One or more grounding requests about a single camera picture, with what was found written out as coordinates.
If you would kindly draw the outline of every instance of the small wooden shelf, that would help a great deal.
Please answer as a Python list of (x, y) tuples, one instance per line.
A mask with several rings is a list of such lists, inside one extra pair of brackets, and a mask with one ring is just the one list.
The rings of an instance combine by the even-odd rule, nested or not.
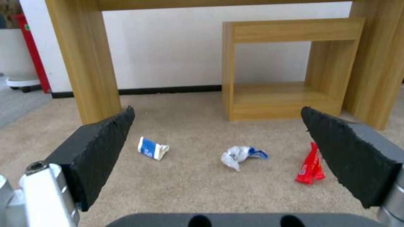
[(304, 82), (239, 84), (234, 86), (232, 120), (296, 118), (302, 106), (339, 115), (340, 103)]
[[(222, 97), (230, 120), (298, 118), (304, 106), (341, 113), (363, 18), (223, 23)], [(312, 41), (302, 82), (235, 84), (237, 43)]]

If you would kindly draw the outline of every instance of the white stand base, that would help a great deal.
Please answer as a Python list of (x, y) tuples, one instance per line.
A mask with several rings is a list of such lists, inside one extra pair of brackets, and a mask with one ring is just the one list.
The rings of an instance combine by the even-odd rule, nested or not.
[(40, 85), (41, 82), (39, 80), (12, 81), (7, 79), (6, 84), (9, 87), (27, 87), (27, 86)]

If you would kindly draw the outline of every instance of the red object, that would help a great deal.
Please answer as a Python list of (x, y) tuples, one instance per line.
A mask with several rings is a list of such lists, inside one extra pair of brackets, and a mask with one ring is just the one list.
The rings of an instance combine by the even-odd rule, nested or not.
[(311, 185), (314, 183), (314, 179), (316, 181), (320, 181), (324, 179), (326, 176), (321, 167), (321, 161), (318, 157), (318, 147), (317, 144), (311, 142), (311, 151), (309, 155), (306, 157), (302, 168), (297, 174), (296, 181)]
[(42, 90), (44, 91), (44, 93), (50, 93), (51, 87), (49, 85), (48, 78), (46, 77), (45, 69), (44, 66), (42, 65), (42, 61), (39, 56), (38, 49), (36, 48), (34, 38), (32, 37), (31, 31), (29, 29), (27, 20), (25, 19), (24, 14), (14, 15), (13, 17), (17, 19), (21, 31), (23, 32), (25, 42), (27, 43), (28, 51), (31, 55), (32, 62), (34, 63), (34, 67), (36, 73), (38, 74), (39, 81), (41, 82)]

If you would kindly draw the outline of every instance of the black baseboard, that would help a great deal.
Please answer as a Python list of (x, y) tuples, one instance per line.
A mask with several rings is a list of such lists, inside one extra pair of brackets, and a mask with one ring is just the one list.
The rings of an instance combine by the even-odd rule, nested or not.
[(67, 92), (52, 92), (52, 98), (54, 99), (63, 99), (63, 98), (73, 98), (73, 92), (72, 91), (67, 91)]
[[(183, 86), (183, 87), (165, 87), (165, 88), (134, 88), (119, 89), (119, 95), (151, 95), (158, 93), (188, 93), (188, 92), (210, 92), (221, 91), (221, 85), (205, 85), (205, 86)], [(52, 98), (73, 98), (73, 92), (52, 92)]]

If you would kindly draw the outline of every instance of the trash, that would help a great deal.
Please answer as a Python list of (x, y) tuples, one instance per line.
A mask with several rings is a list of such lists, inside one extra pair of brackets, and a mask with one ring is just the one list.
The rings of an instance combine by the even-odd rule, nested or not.
[(143, 155), (160, 161), (164, 154), (170, 149), (168, 145), (160, 145), (144, 137), (140, 137), (137, 151)]
[(311, 185), (313, 184), (313, 179), (320, 181), (326, 178), (323, 169), (321, 167), (321, 159), (318, 157), (318, 147), (315, 142), (311, 142), (311, 151), (306, 157), (302, 168), (297, 174), (296, 181)]
[(264, 151), (257, 151), (254, 147), (232, 147), (222, 155), (222, 162), (238, 172), (240, 171), (239, 163), (248, 157), (268, 160), (268, 155)]

